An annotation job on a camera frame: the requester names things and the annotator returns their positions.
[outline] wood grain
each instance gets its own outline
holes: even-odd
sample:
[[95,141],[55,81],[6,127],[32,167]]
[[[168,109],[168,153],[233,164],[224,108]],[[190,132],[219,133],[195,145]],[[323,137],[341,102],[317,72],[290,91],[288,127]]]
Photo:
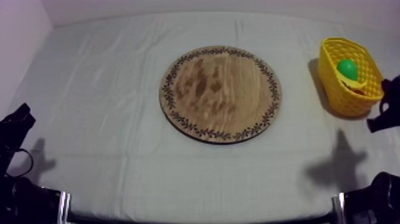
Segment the wood grain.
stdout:
[[266,130],[281,98],[268,64],[229,46],[186,53],[168,68],[160,86],[161,108],[174,127],[219,144],[245,141]]

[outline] white wall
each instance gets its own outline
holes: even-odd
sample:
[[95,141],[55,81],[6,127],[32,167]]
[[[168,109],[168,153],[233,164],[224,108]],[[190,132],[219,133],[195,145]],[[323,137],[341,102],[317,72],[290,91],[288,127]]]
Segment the white wall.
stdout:
[[0,0],[0,119],[51,29],[40,0]]
[[120,15],[179,11],[273,13],[400,34],[399,0],[43,0],[56,25]]

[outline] black cable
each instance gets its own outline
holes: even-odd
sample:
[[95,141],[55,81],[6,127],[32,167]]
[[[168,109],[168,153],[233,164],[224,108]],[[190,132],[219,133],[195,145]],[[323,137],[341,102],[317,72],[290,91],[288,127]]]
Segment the black cable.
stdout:
[[20,177],[22,177],[22,176],[24,176],[25,174],[27,174],[27,173],[29,173],[31,170],[32,170],[32,168],[33,168],[33,157],[32,157],[32,155],[27,151],[27,150],[25,150],[25,149],[23,149],[23,148],[20,148],[20,149],[18,149],[18,150],[15,150],[14,151],[15,153],[19,153],[19,152],[25,152],[28,156],[29,156],[29,158],[30,158],[30,167],[29,167],[29,169],[26,171],[26,172],[24,172],[24,173],[22,173],[22,174],[20,174],[20,175],[17,175],[17,176],[11,176],[11,175],[9,175],[7,172],[5,173],[7,176],[9,176],[9,177],[11,177],[11,178],[20,178]]

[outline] toy fruit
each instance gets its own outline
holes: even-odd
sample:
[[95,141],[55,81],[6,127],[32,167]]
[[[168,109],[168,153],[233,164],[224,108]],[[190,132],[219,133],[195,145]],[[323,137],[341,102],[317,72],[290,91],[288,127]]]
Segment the toy fruit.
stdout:
[[341,80],[349,89],[356,90],[362,89],[366,83],[360,83],[357,81],[357,66],[350,59],[344,59],[337,64],[336,73],[337,78]]
[[337,70],[346,78],[357,81],[357,66],[350,59],[344,59],[337,64]]

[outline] white sheet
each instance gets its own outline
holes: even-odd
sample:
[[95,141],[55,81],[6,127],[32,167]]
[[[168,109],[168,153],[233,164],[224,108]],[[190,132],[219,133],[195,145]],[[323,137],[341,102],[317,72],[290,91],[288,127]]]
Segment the white sheet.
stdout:
[[[31,106],[37,123],[24,147],[43,139],[41,164],[55,163],[39,184],[72,193],[77,213],[201,223],[323,214],[335,193],[367,186],[380,171],[400,174],[398,128],[372,135],[365,120],[321,106],[310,68],[329,36],[366,46],[384,76],[400,73],[398,37],[371,30],[269,14],[141,15],[55,29],[10,111]],[[279,116],[250,141],[196,142],[160,110],[167,67],[209,45],[250,51],[280,79]]]

